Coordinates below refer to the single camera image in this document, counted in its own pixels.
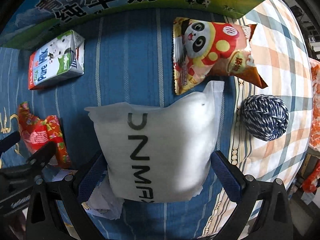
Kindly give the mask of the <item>red floral snack pack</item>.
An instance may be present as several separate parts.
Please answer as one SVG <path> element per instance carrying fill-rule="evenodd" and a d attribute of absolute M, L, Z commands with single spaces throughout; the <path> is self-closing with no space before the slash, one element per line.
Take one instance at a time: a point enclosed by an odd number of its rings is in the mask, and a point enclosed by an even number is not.
<path fill-rule="evenodd" d="M 60 168 L 71 166 L 60 122 L 56 115 L 40 119 L 30 112 L 28 103 L 23 102 L 18 106 L 18 127 L 21 138 L 31 154 L 34 154 L 46 143 L 53 141 L 57 145 L 57 152 L 49 164 Z"/>

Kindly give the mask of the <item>white pouch black letters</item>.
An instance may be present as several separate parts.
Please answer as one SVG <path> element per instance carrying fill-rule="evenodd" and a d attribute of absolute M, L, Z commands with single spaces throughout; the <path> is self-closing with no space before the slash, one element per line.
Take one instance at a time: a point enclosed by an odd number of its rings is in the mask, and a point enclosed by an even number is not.
<path fill-rule="evenodd" d="M 89 107 L 114 194 L 146 203 L 188 201 L 208 176 L 219 133 L 223 81 L 168 107 Z"/>

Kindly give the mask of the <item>light blue tissue pack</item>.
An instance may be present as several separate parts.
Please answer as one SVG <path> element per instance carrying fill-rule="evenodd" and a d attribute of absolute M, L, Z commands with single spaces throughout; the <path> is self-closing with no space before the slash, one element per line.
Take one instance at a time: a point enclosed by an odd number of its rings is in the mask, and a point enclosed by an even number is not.
<path fill-rule="evenodd" d="M 124 199 L 114 195 L 108 179 L 108 172 L 105 171 L 89 200 L 82 203 L 82 207 L 89 215 L 115 220 L 120 218 L 123 204 Z"/>

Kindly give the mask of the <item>pure milk carton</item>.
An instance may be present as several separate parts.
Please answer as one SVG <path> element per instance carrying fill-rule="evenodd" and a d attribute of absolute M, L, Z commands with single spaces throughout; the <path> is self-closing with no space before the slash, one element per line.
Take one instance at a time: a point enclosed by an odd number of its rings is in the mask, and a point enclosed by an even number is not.
<path fill-rule="evenodd" d="M 54 38 L 29 57 L 28 89 L 51 87 L 84 75 L 85 39 L 73 30 Z"/>

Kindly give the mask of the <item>blue striped bed sheet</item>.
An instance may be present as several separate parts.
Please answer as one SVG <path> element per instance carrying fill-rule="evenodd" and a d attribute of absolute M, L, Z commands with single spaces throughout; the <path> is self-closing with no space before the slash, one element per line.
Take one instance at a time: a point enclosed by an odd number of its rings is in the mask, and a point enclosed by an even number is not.
<path fill-rule="evenodd" d="M 167 107 L 178 99 L 172 67 L 176 17 L 224 22 L 197 10 L 146 9 L 107 15 L 75 28 L 85 39 L 82 76 L 42 90 L 28 89 L 30 52 L 1 48 L 1 137 L 16 131 L 17 109 L 27 102 L 40 118 L 56 115 L 72 162 L 78 169 L 99 150 L 86 107 L 118 102 Z M 91 216 L 108 239 L 192 239 L 202 235 L 221 184 L 210 172 L 202 192 L 188 202 L 145 204 L 127 200 L 121 217 Z"/>

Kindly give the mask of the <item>cardboard milk box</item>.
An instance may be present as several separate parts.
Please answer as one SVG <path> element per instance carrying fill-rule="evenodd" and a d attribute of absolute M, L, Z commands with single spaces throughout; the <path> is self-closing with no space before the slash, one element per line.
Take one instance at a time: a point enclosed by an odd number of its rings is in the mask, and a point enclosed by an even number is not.
<path fill-rule="evenodd" d="M 194 9 L 241 18 L 264 0 L 1 0 L 1 46 L 32 49 L 87 20 L 125 10 Z"/>

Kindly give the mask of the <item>blue white yarn ball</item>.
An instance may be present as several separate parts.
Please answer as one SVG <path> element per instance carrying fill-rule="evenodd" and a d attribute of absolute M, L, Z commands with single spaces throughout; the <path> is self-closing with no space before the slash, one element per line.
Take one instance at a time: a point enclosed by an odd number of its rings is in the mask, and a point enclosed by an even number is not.
<path fill-rule="evenodd" d="M 279 97 L 252 95 L 242 102 L 241 119 L 253 137 L 262 141 L 272 141 L 286 132 L 289 110 Z"/>

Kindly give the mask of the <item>panda snack bag orange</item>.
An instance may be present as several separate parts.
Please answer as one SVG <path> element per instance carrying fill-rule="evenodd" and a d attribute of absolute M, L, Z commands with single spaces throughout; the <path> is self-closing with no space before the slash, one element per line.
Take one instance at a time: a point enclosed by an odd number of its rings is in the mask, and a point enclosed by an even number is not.
<path fill-rule="evenodd" d="M 256 24 L 175 18 L 172 62 L 176 95 L 189 91 L 211 75 L 236 76 L 266 88 L 251 48 L 256 27 Z"/>

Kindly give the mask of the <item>orange floral cloth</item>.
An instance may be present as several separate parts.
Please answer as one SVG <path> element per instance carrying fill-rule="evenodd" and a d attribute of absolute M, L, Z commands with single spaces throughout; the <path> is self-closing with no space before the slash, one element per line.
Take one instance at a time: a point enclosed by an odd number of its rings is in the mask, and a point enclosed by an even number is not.
<path fill-rule="evenodd" d="M 316 152 L 314 156 L 319 158 L 319 61 L 310 58 L 309 62 L 313 89 L 313 111 L 309 147 Z M 319 188 L 319 161 L 308 178 L 303 181 L 302 188 L 307 193 L 313 193 Z"/>

